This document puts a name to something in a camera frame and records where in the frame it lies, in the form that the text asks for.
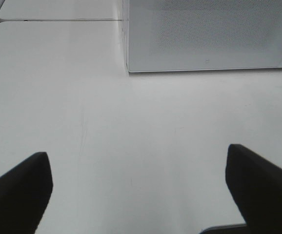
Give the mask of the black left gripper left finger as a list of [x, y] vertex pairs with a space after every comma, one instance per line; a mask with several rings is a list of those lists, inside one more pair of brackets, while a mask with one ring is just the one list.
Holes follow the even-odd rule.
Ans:
[[33, 234], [49, 203], [53, 179], [46, 152], [0, 176], [0, 234]]

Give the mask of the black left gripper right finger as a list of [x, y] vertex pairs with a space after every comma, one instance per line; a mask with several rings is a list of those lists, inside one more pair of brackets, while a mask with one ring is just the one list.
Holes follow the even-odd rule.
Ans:
[[231, 144], [225, 181], [251, 233], [282, 234], [282, 168], [241, 144]]

